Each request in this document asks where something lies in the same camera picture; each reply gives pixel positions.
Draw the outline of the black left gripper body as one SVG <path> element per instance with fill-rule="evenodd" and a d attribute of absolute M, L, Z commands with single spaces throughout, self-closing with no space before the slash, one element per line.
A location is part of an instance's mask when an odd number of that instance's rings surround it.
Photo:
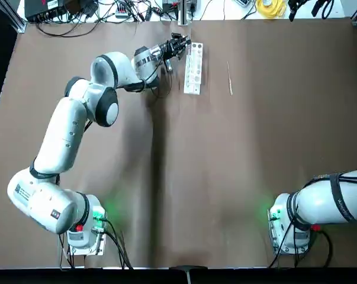
<path fill-rule="evenodd" d="M 162 58 L 171 59 L 178 54 L 178 42 L 176 40 L 168 40 L 161 45 Z"/>

